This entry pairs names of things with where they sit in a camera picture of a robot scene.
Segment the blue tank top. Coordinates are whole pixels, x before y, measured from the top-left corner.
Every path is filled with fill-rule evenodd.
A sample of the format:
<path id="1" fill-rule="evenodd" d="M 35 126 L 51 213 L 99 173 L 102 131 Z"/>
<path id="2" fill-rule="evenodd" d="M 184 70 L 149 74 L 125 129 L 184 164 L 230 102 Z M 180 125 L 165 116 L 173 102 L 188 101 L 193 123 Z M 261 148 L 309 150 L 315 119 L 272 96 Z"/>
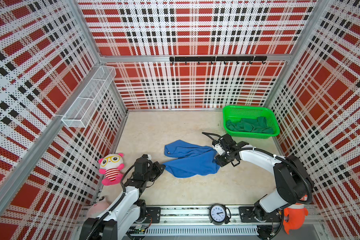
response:
<path id="1" fill-rule="evenodd" d="M 215 160 L 217 151 L 212 147 L 177 140 L 165 145 L 164 154 L 172 158 L 171 161 L 164 163 L 165 170 L 176 178 L 216 174 L 220 169 Z"/>

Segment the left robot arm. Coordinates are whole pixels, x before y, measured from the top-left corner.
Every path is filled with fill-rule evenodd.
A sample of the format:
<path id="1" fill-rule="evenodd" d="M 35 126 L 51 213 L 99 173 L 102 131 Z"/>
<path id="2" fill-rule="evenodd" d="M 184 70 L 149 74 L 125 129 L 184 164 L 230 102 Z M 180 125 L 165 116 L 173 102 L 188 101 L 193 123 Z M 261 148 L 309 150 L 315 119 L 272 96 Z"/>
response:
<path id="1" fill-rule="evenodd" d="M 140 197 L 147 183 L 155 183 L 166 166 L 142 155 L 121 179 L 122 192 L 95 218 L 88 218 L 81 229 L 80 240 L 121 240 L 136 222 L 147 216 L 147 205 Z"/>

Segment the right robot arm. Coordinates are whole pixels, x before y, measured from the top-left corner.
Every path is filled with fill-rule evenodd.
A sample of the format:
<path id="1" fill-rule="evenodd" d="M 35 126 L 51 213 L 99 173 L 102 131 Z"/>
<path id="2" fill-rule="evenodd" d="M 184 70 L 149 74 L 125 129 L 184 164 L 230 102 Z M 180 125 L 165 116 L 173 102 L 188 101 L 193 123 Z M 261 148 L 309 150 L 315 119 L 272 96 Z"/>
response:
<path id="1" fill-rule="evenodd" d="M 236 167 L 242 161 L 249 162 L 275 178 L 276 189 L 254 203 L 253 214 L 257 221 L 264 222 L 270 213 L 295 204 L 311 204 L 314 183 L 299 158 L 278 156 L 247 142 L 236 143 L 228 134 L 217 137 L 211 139 L 218 153 L 215 159 L 219 166 Z"/>

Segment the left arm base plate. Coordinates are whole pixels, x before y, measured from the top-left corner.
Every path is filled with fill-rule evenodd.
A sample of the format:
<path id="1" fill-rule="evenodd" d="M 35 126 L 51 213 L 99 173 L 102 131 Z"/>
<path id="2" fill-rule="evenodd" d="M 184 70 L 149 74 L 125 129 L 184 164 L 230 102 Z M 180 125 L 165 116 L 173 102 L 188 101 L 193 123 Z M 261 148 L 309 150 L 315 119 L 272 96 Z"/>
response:
<path id="1" fill-rule="evenodd" d="M 147 207 L 143 212 L 143 218 L 141 223 L 144 224 L 158 224 L 161 219 L 161 208 L 160 207 Z"/>

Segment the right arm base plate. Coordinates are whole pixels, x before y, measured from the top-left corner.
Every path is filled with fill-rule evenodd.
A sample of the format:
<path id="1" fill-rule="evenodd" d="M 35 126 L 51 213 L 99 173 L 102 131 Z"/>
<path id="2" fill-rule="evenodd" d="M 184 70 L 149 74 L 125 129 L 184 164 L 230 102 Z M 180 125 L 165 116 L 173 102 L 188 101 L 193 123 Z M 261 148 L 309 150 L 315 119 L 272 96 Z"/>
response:
<path id="1" fill-rule="evenodd" d="M 282 213 L 275 210 L 271 213 L 265 213 L 265 216 L 261 220 L 258 220 L 255 215 L 254 206 L 239 207 L 239 216 L 242 223 L 280 223 Z"/>

